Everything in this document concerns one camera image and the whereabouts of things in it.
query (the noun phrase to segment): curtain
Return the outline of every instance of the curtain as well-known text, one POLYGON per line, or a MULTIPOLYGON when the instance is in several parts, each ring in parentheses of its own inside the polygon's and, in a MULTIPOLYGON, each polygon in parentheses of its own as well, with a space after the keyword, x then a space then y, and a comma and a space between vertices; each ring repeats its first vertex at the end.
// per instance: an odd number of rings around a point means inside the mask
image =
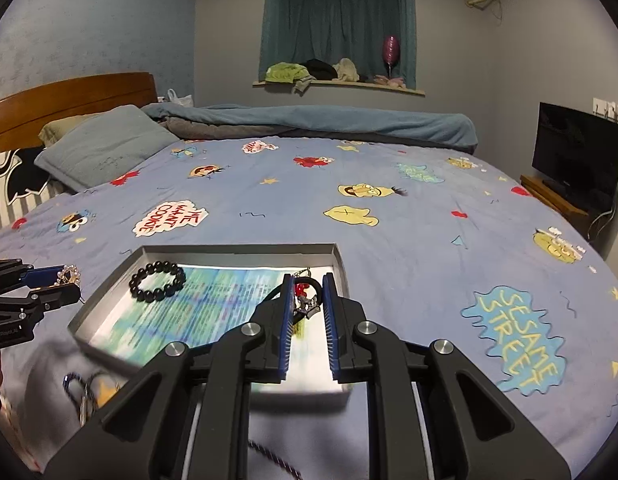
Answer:
POLYGON ((386 75, 382 47, 391 35, 401 44, 391 75, 416 88, 415 0, 265 0, 259 77, 281 61, 335 64, 343 57, 358 74, 386 75))

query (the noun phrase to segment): blue cartoon bed sheet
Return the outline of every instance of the blue cartoon bed sheet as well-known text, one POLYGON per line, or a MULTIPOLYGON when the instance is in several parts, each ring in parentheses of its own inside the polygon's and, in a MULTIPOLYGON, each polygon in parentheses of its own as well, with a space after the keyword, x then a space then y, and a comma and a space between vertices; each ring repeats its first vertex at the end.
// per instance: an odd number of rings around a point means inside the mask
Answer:
MULTIPOLYGON (((76 264, 85 298, 144 244, 335 242, 369 319, 420 344, 454 341, 573 476, 618 420, 618 281, 558 214, 476 158, 331 139, 180 141, 25 220, 0 233, 0 258, 76 264)), ((79 307, 3 351, 4 389, 42 464, 78 429, 63 376, 98 368, 67 332, 79 307)), ((362 479, 365 413, 356 386, 335 415, 254 413, 250 436, 306 479, 362 479)), ((250 478, 285 478, 249 460, 250 478)))

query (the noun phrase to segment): pink balloon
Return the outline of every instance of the pink balloon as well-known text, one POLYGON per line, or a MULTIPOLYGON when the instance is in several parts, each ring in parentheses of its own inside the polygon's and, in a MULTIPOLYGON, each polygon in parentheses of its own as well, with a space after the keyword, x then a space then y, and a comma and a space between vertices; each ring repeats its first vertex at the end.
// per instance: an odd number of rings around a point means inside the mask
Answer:
POLYGON ((400 42, 395 36, 387 36, 383 45, 383 61, 389 66, 398 63, 400 59, 400 42))

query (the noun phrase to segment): television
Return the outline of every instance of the television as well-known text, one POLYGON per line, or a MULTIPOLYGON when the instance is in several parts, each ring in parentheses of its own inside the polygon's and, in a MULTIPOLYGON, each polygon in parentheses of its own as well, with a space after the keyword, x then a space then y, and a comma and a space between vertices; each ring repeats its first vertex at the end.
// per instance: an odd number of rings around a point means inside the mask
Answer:
POLYGON ((532 166, 576 207, 609 211, 618 185, 618 123, 540 103, 532 166))

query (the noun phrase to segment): black cartoon pattern on pillow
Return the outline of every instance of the black cartoon pattern on pillow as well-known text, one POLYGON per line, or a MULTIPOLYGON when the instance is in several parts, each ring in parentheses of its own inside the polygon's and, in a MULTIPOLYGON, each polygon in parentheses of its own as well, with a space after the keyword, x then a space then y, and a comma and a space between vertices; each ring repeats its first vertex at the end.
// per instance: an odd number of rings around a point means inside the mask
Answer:
POLYGON ((7 158, 0 164, 0 178, 6 175, 4 191, 8 205, 30 193, 40 194, 47 185, 49 173, 33 163, 43 149, 41 146, 6 152, 7 158))

